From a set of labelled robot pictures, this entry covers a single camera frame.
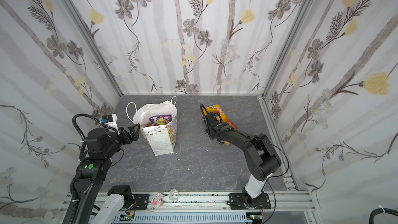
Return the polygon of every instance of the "gray tabletop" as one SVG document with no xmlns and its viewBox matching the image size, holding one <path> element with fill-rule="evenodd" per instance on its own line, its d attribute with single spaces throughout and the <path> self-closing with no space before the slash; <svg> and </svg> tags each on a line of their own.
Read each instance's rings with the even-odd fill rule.
<svg viewBox="0 0 398 224">
<path fill-rule="evenodd" d="M 119 127 L 133 123 L 126 116 L 126 105 L 137 108 L 161 103 L 171 96 L 122 96 L 116 107 Z M 199 104 L 221 106 L 229 119 L 243 132 L 269 135 L 256 96 L 178 96 L 177 139 L 172 155 L 155 156 L 143 137 L 123 146 L 123 159 L 109 169 L 102 191 L 113 185 L 130 185 L 132 191 L 231 191 L 242 190 L 250 172 L 243 152 L 233 145 L 219 144 L 205 133 Z M 121 152 L 114 155 L 119 160 Z M 286 190 L 281 177 L 271 178 L 274 190 Z"/>
</svg>

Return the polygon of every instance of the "wall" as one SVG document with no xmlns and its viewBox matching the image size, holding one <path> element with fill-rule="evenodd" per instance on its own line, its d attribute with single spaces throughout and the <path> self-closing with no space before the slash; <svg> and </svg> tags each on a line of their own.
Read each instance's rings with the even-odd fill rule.
<svg viewBox="0 0 398 224">
<path fill-rule="evenodd" d="M 396 0 L 315 0 L 266 95 L 323 223 L 398 209 Z"/>
<path fill-rule="evenodd" d="M 78 164 L 72 117 L 118 97 L 60 0 L 0 5 L 0 222 L 53 223 Z"/>
<path fill-rule="evenodd" d="M 72 0 L 122 91 L 263 91 L 302 0 Z"/>
</svg>

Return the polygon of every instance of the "metal bracket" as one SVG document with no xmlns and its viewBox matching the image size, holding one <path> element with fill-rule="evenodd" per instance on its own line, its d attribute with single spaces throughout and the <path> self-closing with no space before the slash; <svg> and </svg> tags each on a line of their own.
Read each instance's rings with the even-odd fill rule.
<svg viewBox="0 0 398 224">
<path fill-rule="evenodd" d="M 135 199 L 135 210 L 147 210 L 148 206 L 148 194 L 133 194 Z"/>
<path fill-rule="evenodd" d="M 261 209 L 261 205 L 263 205 L 264 209 L 271 209 L 271 203 L 269 202 L 269 197 L 267 193 L 261 194 L 261 199 L 259 202 L 261 204 L 252 209 Z M 243 200 L 243 193 L 229 194 L 229 201 L 226 204 L 228 204 L 231 207 L 231 210 L 247 209 Z"/>
</svg>

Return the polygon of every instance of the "orange snack bag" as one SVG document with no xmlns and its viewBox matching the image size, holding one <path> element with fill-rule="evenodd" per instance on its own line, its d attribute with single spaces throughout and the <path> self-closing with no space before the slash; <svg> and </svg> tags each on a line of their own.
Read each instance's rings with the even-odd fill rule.
<svg viewBox="0 0 398 224">
<path fill-rule="evenodd" d="M 234 123 L 231 120 L 229 120 L 229 118 L 225 115 L 225 113 L 222 111 L 222 109 L 219 105 L 213 105 L 211 107 L 206 107 L 206 110 L 208 112 L 219 113 L 221 115 L 222 122 L 228 122 L 233 128 L 238 130 L 238 128 L 234 125 Z"/>
</svg>

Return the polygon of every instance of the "metal corner post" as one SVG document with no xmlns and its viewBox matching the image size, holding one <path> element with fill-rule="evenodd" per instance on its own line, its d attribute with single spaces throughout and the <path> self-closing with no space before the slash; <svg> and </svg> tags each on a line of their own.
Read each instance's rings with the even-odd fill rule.
<svg viewBox="0 0 398 224">
<path fill-rule="evenodd" d="M 109 82 L 111 83 L 112 87 L 117 92 L 118 96 L 121 97 L 123 95 L 122 90 L 120 89 L 119 85 L 117 84 L 115 78 L 109 67 L 107 66 L 104 58 L 101 55 L 101 52 L 98 50 L 98 47 L 91 36 L 88 33 L 85 23 L 81 18 L 77 8 L 74 6 L 72 0 L 61 0 L 67 11 L 69 12 L 72 21 L 75 23 L 76 28 L 79 30 L 80 34 L 83 36 L 84 40 L 86 41 L 88 47 L 90 48 L 91 52 L 94 54 L 95 58 L 97 59 L 99 66 L 102 68 L 102 71 L 105 73 L 106 77 L 108 78 Z"/>
<path fill-rule="evenodd" d="M 275 66 L 271 72 L 270 77 L 268 78 L 268 81 L 266 83 L 266 86 L 263 91 L 263 98 L 268 94 L 268 92 L 271 90 L 271 87 L 273 83 L 276 80 L 276 77 L 278 76 L 278 73 L 281 69 L 281 66 L 283 62 L 285 61 L 287 54 L 289 53 L 289 50 L 291 49 L 291 46 L 297 36 L 297 34 L 300 31 L 300 28 L 305 20 L 305 17 L 312 5 L 314 0 L 303 0 L 300 9 L 298 10 L 298 14 L 295 18 L 295 21 L 293 23 L 292 28 L 290 29 L 290 32 L 286 38 L 285 44 L 283 45 L 281 52 L 279 53 L 278 59 L 275 63 Z"/>
</svg>

